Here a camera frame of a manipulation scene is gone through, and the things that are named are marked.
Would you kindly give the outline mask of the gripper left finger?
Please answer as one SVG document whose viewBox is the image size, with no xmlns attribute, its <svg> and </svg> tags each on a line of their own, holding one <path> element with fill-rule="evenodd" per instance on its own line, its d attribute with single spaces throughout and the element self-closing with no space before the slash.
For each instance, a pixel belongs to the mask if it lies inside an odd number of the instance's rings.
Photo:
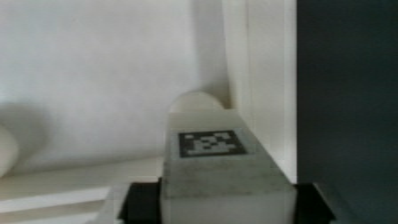
<svg viewBox="0 0 398 224">
<path fill-rule="evenodd" d="M 117 219 L 123 224 L 162 224 L 160 183 L 133 183 Z"/>
</svg>

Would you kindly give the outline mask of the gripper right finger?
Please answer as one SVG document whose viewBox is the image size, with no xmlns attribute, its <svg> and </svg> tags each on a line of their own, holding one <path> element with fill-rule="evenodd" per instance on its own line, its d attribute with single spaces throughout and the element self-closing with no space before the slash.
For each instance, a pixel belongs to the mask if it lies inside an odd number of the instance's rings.
<svg viewBox="0 0 398 224">
<path fill-rule="evenodd" d="M 293 224 L 331 224 L 336 214 L 315 183 L 299 183 Z"/>
</svg>

